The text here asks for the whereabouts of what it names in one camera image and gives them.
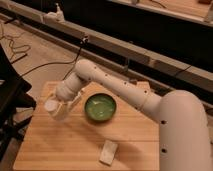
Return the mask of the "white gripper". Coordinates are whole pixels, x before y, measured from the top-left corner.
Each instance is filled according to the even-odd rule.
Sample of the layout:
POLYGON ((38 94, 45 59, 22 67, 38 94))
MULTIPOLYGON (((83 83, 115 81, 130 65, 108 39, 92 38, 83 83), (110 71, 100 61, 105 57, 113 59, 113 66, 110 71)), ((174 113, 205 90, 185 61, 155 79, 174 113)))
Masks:
POLYGON ((82 99, 84 91, 84 80, 76 73, 72 73, 66 80, 61 81, 57 86, 55 93, 51 92, 45 98, 45 101, 54 100, 56 97, 60 101, 67 102, 67 110, 71 111, 82 99))

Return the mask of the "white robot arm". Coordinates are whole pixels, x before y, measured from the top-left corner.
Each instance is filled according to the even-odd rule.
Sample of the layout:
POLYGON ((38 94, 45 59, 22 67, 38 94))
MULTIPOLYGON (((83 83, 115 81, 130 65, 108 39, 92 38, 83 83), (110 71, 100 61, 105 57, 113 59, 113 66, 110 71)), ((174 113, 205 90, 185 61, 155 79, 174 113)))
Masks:
POLYGON ((173 90, 159 96, 81 59, 47 98, 46 111, 55 119, 65 117, 82 88, 91 82, 102 85, 159 124, 160 171, 213 171, 206 112, 199 98, 188 91, 173 90))

